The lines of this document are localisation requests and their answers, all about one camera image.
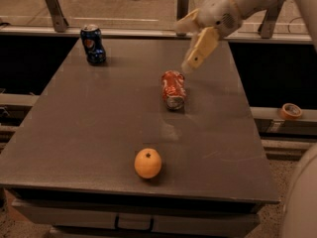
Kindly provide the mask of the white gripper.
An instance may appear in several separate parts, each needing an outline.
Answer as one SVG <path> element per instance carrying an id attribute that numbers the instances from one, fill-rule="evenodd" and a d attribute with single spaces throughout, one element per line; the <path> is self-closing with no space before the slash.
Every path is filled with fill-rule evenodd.
<path id="1" fill-rule="evenodd" d="M 242 15 L 235 0 L 205 0 L 199 10 L 195 9 L 178 20 L 174 25 L 178 35 L 195 33 L 181 69 L 185 73 L 198 69 L 217 48 L 219 35 L 225 38 L 233 34 L 242 23 Z M 200 29 L 199 25 L 205 29 L 196 33 Z"/>

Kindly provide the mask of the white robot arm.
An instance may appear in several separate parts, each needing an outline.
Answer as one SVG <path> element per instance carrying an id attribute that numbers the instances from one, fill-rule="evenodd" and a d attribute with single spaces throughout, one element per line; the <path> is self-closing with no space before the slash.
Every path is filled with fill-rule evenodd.
<path id="1" fill-rule="evenodd" d="M 241 28 L 243 21 L 265 10 L 272 13 L 286 0 L 205 0 L 175 24 L 192 34 L 181 68 L 193 71 L 215 50 L 218 41 Z M 317 45 L 317 0 L 294 0 L 311 41 Z M 282 211 L 280 238 L 317 238 L 317 145 L 294 169 Z"/>

